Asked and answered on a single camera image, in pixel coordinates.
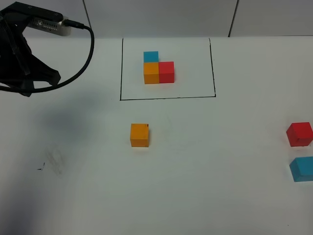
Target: white wall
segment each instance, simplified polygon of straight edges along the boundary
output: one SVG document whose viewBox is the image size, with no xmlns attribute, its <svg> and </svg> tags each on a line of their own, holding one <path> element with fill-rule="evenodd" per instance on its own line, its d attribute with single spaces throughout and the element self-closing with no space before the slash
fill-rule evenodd
<svg viewBox="0 0 313 235">
<path fill-rule="evenodd" d="M 312 0 L 240 0 L 231 36 L 313 35 Z"/>
<path fill-rule="evenodd" d="M 96 37 L 227 36 L 236 0 L 85 0 Z"/>
<path fill-rule="evenodd" d="M 81 22 L 85 25 L 88 24 L 88 19 L 84 4 L 82 0 L 17 0 L 19 2 L 29 4 L 32 6 L 41 7 L 47 10 L 56 11 L 69 19 Z M 0 9 L 4 9 L 7 6 L 14 3 L 15 0 L 1 0 Z M 27 37 L 60 37 L 50 33 L 42 32 L 32 28 L 26 28 L 24 36 Z M 72 29 L 72 37 L 89 37 L 89 33 L 86 30 Z"/>
</svg>

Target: white table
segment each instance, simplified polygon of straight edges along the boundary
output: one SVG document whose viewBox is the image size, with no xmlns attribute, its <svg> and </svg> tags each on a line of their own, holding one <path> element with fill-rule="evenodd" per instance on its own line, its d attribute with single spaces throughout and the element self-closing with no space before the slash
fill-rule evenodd
<svg viewBox="0 0 313 235">
<path fill-rule="evenodd" d="M 211 38 L 216 97 L 135 101 L 120 101 L 121 43 L 96 40 L 62 89 L 0 93 L 1 234 L 311 235 L 313 183 L 289 163 L 313 148 L 285 131 L 313 122 L 313 39 Z M 29 44 L 63 79 L 89 50 Z M 130 147 L 136 122 L 149 148 Z"/>
</svg>

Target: black line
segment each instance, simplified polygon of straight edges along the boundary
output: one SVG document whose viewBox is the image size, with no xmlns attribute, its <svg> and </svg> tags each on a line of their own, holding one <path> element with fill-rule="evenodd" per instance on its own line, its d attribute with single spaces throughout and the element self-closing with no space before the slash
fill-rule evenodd
<svg viewBox="0 0 313 235">
<path fill-rule="evenodd" d="M 211 39 L 210 39 L 210 38 L 209 38 L 209 41 L 210 41 L 210 55 L 211 55 L 211 66 L 212 66 L 212 76 L 213 76 L 214 94 L 215 94 L 215 97 L 216 97 L 215 80 L 214 80 L 214 72 L 213 72 L 212 48 L 211 48 Z"/>
<path fill-rule="evenodd" d="M 121 63 L 121 91 L 119 100 L 122 100 L 122 79 L 123 79 L 123 50 L 124 50 L 124 38 L 122 39 L 122 63 Z"/>
<path fill-rule="evenodd" d="M 88 20 L 88 23 L 89 23 L 89 27 L 92 29 L 91 23 L 90 23 L 90 19 L 89 19 L 89 15 L 88 15 L 88 11 L 87 11 L 86 4 L 85 4 L 85 0 L 83 0 L 83 5 L 84 5 L 84 9 L 86 11 L 86 16 L 87 16 L 87 20 Z"/>
<path fill-rule="evenodd" d="M 215 96 L 192 96 L 192 97 L 168 97 L 168 98 L 144 98 L 144 99 L 121 99 L 121 101 L 125 100 L 154 100 L 154 99 L 193 99 L 193 98 L 213 98 Z"/>
<path fill-rule="evenodd" d="M 231 30 L 233 29 L 233 24 L 234 24 L 234 21 L 235 21 L 235 17 L 236 17 L 236 13 L 237 13 L 238 4 L 239 4 L 239 0 L 237 0 L 237 3 L 236 3 L 235 12 L 234 12 L 233 20 L 231 21 L 231 25 L 230 25 L 230 30 L 229 30 L 229 33 L 228 33 L 228 37 L 230 37 Z"/>
</svg>

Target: black rectangle outline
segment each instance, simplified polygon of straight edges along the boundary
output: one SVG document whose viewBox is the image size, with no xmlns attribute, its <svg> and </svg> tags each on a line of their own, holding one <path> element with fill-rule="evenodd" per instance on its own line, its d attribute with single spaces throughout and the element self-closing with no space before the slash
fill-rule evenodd
<svg viewBox="0 0 313 235">
<path fill-rule="evenodd" d="M 144 98 L 144 99 L 122 99 L 122 81 L 123 81 L 123 51 L 124 51 L 124 38 L 122 39 L 122 61 L 121 61 L 121 87 L 120 87 L 120 101 L 125 100 L 155 100 L 155 99 L 191 99 L 191 98 L 216 98 L 216 90 L 215 90 L 215 79 L 214 79 L 214 71 L 213 71 L 213 59 L 212 59 L 212 48 L 211 48 L 211 39 L 210 42 L 210 56 L 211 56 L 211 67 L 212 67 L 212 76 L 213 76 L 213 86 L 214 86 L 214 96 L 191 96 L 191 97 L 168 97 L 168 98 Z"/>
</svg>

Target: white surface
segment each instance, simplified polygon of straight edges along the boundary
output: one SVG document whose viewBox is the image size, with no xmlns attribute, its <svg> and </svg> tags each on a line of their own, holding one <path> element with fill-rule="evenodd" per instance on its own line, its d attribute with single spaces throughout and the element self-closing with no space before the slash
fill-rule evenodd
<svg viewBox="0 0 313 235">
<path fill-rule="evenodd" d="M 89 49 L 46 42 L 30 45 L 63 79 Z M 312 183 L 294 183 L 288 165 L 313 148 L 292 149 L 285 131 L 313 122 L 313 39 L 211 44 L 216 98 L 119 101 L 114 39 L 96 41 L 69 86 L 1 92 L 0 233 L 311 235 Z M 130 147 L 133 122 L 149 124 L 149 148 Z"/>
<path fill-rule="evenodd" d="M 311 0 L 240 0 L 231 36 L 313 35 Z"/>
<path fill-rule="evenodd" d="M 40 7 L 43 9 L 56 11 L 63 16 L 68 17 L 70 20 L 81 22 L 89 25 L 86 11 L 82 0 L 17 0 L 25 4 Z M 14 3 L 15 0 L 1 0 L 0 9 L 4 9 Z M 27 27 L 23 35 L 28 37 L 44 37 L 44 38 L 60 38 L 47 32 L 42 32 L 33 28 Z M 70 37 L 88 37 L 89 33 L 86 30 L 73 29 Z"/>
<path fill-rule="evenodd" d="M 175 83 L 144 84 L 143 52 L 174 61 Z M 208 38 L 124 39 L 122 99 L 215 96 Z"/>
<path fill-rule="evenodd" d="M 227 36 L 236 0 L 85 0 L 96 37 Z"/>
</svg>

